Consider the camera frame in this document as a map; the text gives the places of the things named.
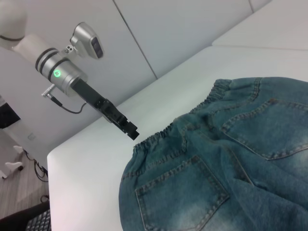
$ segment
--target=denim fabric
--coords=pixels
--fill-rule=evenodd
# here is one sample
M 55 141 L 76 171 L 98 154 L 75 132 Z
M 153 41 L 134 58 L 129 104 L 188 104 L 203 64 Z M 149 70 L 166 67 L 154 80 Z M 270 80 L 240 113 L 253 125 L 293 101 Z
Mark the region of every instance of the denim fabric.
M 135 146 L 119 205 L 124 231 L 307 231 L 308 83 L 217 80 Z

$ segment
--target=elastic waistband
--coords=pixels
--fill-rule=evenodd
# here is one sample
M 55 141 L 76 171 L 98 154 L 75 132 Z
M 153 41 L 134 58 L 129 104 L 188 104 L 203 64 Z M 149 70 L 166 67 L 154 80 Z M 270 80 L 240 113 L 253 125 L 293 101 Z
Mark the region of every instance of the elastic waistband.
M 201 108 L 204 108 L 206 104 L 210 104 L 215 101 L 221 100 L 225 92 L 229 90 L 229 85 L 231 82 L 232 80 L 229 80 L 229 79 L 216 80 L 207 98 L 202 103 L 200 103 L 198 106 L 196 106 L 194 109 L 192 109 L 189 113 L 195 113 Z M 141 150 L 143 151 L 147 150 L 158 139 L 165 138 L 169 134 L 169 132 L 172 130 L 172 128 L 173 128 L 173 123 L 167 126 L 163 131 L 157 132 L 154 135 L 148 137 L 146 140 L 142 141 L 141 143 L 136 144 L 134 147 L 134 152 L 139 152 Z

